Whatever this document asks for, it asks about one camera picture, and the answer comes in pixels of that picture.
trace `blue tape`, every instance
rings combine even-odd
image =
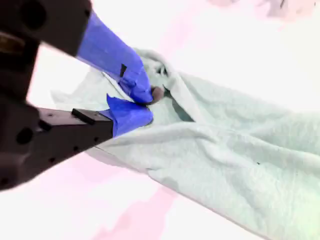
[[[109,95],[106,100],[110,109],[99,113],[113,121],[113,137],[148,125],[154,119],[153,113],[145,106]]]
[[[77,58],[115,79],[135,102],[147,104],[153,101],[141,58],[94,11],[90,15]]]

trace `robotic arm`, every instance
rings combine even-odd
[[[2,0],[0,190],[113,137],[113,121],[99,112],[26,103],[41,42],[106,72],[135,102],[154,100],[140,57],[92,12],[89,0]]]

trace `light blue towel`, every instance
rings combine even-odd
[[[261,236],[320,239],[320,114],[291,113],[138,53],[165,97],[149,107],[151,125],[97,148]],[[60,109],[104,110],[106,93],[128,99],[92,69],[73,94],[53,97]]]

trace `white table surface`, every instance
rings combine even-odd
[[[265,19],[265,6],[227,10],[199,0],[96,0],[93,6],[127,44],[156,50],[179,70],[294,111],[320,108],[316,16],[284,25]],[[28,100],[55,108],[51,90],[71,93],[88,70],[42,46]],[[2,192],[0,213],[6,240],[260,239],[145,175],[86,153]]]

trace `cloth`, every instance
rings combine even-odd
[[[149,106],[152,124],[97,148],[263,237],[319,239],[320,114],[292,113],[138,53],[165,96]],[[53,98],[63,110],[103,110],[106,93],[129,99],[92,69],[73,94]]]

